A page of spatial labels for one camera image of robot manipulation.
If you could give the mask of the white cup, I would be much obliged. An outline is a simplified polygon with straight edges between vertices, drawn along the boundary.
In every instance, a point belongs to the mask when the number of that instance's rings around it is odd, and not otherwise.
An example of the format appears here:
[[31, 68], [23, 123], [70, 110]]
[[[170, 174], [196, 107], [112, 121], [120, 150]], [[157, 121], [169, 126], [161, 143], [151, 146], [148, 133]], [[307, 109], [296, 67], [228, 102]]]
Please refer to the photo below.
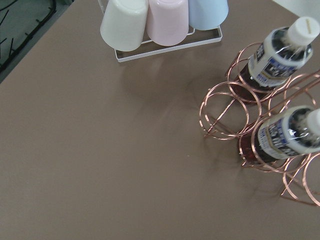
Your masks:
[[147, 0], [109, 0], [100, 26], [104, 42], [122, 52], [139, 48], [143, 41], [148, 8]]

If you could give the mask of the white cup rack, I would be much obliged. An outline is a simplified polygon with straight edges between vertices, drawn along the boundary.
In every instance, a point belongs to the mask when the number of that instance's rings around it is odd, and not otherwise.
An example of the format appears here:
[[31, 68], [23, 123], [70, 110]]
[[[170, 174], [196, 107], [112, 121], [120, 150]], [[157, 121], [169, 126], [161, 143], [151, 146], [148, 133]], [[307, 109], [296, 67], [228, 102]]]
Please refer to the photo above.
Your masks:
[[[103, 15], [105, 13], [108, 1], [109, 0], [106, 0], [106, 1], [100, 0], [98, 2]], [[118, 62], [121, 63], [121, 62], [126, 62], [130, 60], [152, 56], [152, 55], [157, 55], [161, 53], [172, 52], [175, 50], [216, 43], [222, 39], [222, 32], [220, 28], [221, 24], [214, 29], [197, 30], [191, 27], [188, 22], [188, 25], [189, 25], [188, 34], [182, 42], [172, 46], [162, 46], [153, 42], [149, 38], [147, 34], [146, 25], [147, 25], [147, 17], [146, 17], [142, 43], [137, 49], [133, 51], [120, 51], [120, 50], [114, 49], [115, 57]]]

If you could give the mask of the tea bottle white cap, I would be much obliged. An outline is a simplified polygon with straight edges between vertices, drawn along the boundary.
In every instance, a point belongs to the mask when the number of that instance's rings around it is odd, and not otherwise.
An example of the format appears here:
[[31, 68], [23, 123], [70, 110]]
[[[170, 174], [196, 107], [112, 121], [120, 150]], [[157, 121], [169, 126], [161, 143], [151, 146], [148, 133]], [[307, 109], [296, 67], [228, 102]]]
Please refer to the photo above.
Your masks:
[[320, 24], [310, 16], [272, 30], [234, 79], [232, 93], [247, 103], [266, 99], [312, 57], [311, 43], [319, 34]]

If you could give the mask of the light blue cup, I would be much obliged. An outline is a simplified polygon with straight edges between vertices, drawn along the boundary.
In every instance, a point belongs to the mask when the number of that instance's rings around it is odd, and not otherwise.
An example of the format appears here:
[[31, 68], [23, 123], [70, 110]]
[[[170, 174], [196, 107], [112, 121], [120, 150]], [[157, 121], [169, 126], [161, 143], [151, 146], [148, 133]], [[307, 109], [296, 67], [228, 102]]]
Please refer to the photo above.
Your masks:
[[227, 18], [229, 5], [227, 0], [189, 0], [189, 25], [200, 31], [217, 28]]

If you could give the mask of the copper wire bottle basket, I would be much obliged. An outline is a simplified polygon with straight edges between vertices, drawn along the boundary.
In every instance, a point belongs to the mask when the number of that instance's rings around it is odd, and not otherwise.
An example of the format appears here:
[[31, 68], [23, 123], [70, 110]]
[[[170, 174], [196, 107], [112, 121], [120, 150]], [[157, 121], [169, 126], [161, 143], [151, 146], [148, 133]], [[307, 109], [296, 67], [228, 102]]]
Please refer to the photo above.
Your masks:
[[221, 141], [236, 139], [244, 168], [282, 177], [281, 197], [311, 206], [319, 206], [320, 192], [310, 187], [311, 165], [320, 159], [319, 152], [290, 157], [266, 163], [256, 152], [254, 135], [263, 122], [282, 113], [306, 98], [315, 108], [320, 106], [311, 89], [320, 85], [320, 71], [290, 77], [288, 83], [268, 92], [259, 99], [258, 90], [250, 88], [240, 75], [240, 68], [249, 61], [249, 55], [260, 45], [251, 43], [241, 49], [225, 73], [226, 80], [208, 89], [199, 107], [199, 124], [204, 137]]

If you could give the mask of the pink cup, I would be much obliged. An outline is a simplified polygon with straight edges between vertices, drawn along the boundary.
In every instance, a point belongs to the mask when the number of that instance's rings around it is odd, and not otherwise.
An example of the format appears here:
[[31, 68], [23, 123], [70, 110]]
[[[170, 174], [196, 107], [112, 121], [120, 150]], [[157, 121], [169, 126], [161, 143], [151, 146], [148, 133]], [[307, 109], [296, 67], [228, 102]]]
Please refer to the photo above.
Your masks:
[[150, 0], [148, 2], [146, 32], [161, 46], [182, 42], [189, 32], [189, 5], [187, 0]]

